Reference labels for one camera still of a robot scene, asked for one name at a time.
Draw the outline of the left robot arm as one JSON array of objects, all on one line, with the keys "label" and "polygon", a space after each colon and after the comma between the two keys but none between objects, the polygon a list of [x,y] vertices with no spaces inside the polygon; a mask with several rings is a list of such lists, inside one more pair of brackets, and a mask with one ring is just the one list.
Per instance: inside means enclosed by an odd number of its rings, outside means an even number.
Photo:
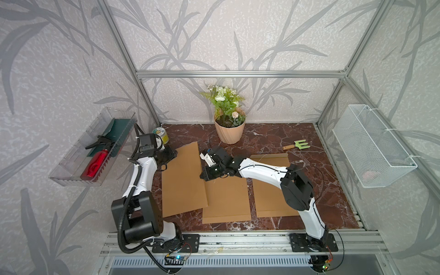
[{"label": "left robot arm", "polygon": [[134,172],[126,192],[113,201],[111,212],[118,245],[131,254],[148,247],[179,250],[184,240],[179,227],[163,220],[152,193],[154,175],[177,157],[177,152],[155,133],[146,134],[136,124],[136,147],[128,161]]}]

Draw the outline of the brown file bag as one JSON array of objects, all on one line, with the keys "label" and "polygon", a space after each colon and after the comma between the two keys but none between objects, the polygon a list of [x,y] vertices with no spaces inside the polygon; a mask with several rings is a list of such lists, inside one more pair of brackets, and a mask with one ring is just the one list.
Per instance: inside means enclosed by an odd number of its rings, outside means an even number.
[{"label": "brown file bag", "polygon": [[208,206],[203,208],[203,224],[251,220],[246,179],[217,178],[206,182],[205,188]]},{"label": "brown file bag", "polygon": [[177,149],[177,157],[162,173],[162,212],[164,217],[208,206],[205,181],[197,142]]},{"label": "brown file bag", "polygon": [[[290,166],[287,153],[252,155],[252,160],[272,166]],[[299,212],[286,203],[281,189],[269,183],[252,180],[258,218],[299,216]]]}]

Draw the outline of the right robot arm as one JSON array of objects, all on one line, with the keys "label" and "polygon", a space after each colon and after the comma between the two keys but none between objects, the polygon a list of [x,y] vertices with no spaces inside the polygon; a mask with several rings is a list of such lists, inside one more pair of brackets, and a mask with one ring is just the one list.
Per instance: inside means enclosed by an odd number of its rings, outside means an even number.
[{"label": "right robot arm", "polygon": [[330,252],[333,240],[316,207],[314,188],[296,165],[272,166],[251,158],[233,157],[224,148],[215,147],[200,153],[207,164],[200,175],[204,181],[223,176],[250,178],[281,190],[286,204],[299,212],[305,226],[304,234],[293,234],[292,242],[306,246],[309,252]]}]

